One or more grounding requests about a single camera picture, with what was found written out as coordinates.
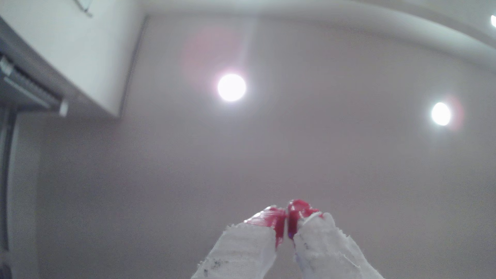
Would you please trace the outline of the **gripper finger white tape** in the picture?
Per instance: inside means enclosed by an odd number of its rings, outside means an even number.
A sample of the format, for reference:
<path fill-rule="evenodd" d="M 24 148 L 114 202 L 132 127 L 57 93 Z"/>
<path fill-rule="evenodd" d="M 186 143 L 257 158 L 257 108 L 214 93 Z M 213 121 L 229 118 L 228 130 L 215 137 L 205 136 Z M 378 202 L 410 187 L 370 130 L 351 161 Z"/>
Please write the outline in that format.
<path fill-rule="evenodd" d="M 191 278 L 264 278 L 282 244 L 287 212 L 269 206 L 227 226 Z"/>
<path fill-rule="evenodd" d="M 304 200 L 288 204 L 288 237 L 302 278 L 383 278 L 330 213 Z"/>

